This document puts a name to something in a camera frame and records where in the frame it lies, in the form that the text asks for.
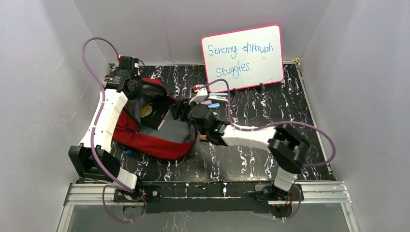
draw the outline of backpack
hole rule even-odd
[[[164,101],[176,104],[157,79],[143,78],[146,97],[163,96]],[[141,125],[141,109],[145,98],[130,100],[121,111],[113,140],[161,159],[174,160],[187,154],[194,145],[198,132],[189,122],[174,120],[168,115],[159,130]]]

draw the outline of eraser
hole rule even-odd
[[[219,103],[210,104],[208,106],[209,109],[218,109],[220,107]]]
[[[210,105],[210,104],[212,104],[212,101],[211,100],[203,101],[203,102],[201,102],[201,104]]]
[[[209,96],[210,97],[212,97],[212,96],[225,96],[225,97],[227,97],[228,94],[227,93],[210,93]]]
[[[213,102],[219,102],[219,103],[227,103],[228,99],[223,96],[214,96],[214,97],[208,97],[208,100],[211,100]]]

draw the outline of red backpack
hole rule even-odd
[[[143,79],[144,90],[148,96],[164,96],[174,104],[174,98],[167,95],[162,83],[157,79]],[[113,140],[149,153],[157,158],[174,160],[187,154],[197,138],[195,127],[179,119],[174,120],[169,115],[159,130],[141,125],[141,109],[145,99],[135,99],[127,102],[113,134]]]

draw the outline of floor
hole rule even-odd
[[[294,64],[284,66],[285,78],[281,83],[239,90],[232,96],[232,116],[236,124],[261,126],[275,121],[294,120],[313,125],[305,93]],[[189,98],[190,89],[206,83],[203,65],[147,67],[144,78],[161,80],[168,93],[176,99]],[[226,120],[225,106],[215,112]],[[316,132],[300,128],[311,142],[308,163],[324,161]],[[182,160],[161,160],[147,153],[135,151],[127,156],[117,142],[112,153],[122,167],[140,175],[143,181],[247,181],[273,180],[278,165],[266,151],[244,147],[214,146],[197,142]],[[335,180],[328,168],[306,168],[299,180]]]

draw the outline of whiteboard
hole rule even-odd
[[[229,88],[248,88],[281,82],[284,77],[280,26],[267,25],[202,38],[208,83],[225,79]],[[224,82],[209,86],[225,92]]]

